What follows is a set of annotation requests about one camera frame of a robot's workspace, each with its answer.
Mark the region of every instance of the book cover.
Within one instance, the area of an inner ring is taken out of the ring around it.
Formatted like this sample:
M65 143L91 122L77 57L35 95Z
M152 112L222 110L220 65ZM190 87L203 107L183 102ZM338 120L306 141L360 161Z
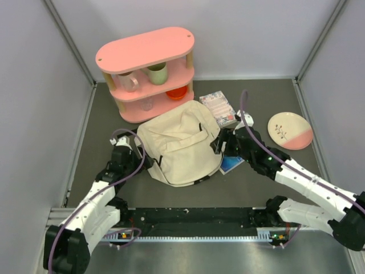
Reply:
M239 156L238 157L223 156L223 161L221 163L221 167L219 170L222 172L223 175L225 175L243 162L244 160Z
M236 123L236 112L222 91L199 97L199 101L213 114L220 128Z

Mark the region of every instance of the pink and white plate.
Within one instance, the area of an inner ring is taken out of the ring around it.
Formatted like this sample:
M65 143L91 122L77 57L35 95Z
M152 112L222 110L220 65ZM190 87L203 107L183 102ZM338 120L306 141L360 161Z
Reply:
M275 143L288 150L301 150L313 140L313 130L309 123L292 112L275 114L269 120L267 130Z

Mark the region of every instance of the orange bowl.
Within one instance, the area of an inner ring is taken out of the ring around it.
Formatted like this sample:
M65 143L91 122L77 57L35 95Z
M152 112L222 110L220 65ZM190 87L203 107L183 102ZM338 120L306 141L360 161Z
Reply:
M181 100L188 93L188 86L179 87L174 90L170 90L166 92L168 98L172 100Z

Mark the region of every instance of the pink shelf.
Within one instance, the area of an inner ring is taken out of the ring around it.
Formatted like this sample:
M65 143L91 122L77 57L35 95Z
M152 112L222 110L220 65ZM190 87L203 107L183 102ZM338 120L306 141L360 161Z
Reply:
M166 27L104 45L96 54L96 63L106 73L121 74L183 57L193 46L190 31Z
M166 83L159 86L152 84L142 71L135 71L135 76L140 87L134 92L127 92L119 83L119 79L114 77L116 90L110 93L119 101L131 102L186 86L194 77L194 68L186 68L186 60L182 58L169 61L167 63L167 69L169 78Z
M134 101L125 103L125 111L120 112L120 116L130 123L141 123L153 117L159 116L181 104L194 99L194 92L188 92L182 100L171 100L166 93L161 93L153 97L153 109L144 111L140 107L140 102Z

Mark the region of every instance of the mug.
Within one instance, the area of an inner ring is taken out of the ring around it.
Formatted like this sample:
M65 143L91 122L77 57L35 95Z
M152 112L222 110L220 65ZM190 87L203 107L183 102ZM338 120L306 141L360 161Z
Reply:
M133 71L118 74L118 79L127 92L133 92L139 88L139 83L134 76Z
M166 62L143 68L141 71L148 76L152 84L164 84L168 78Z

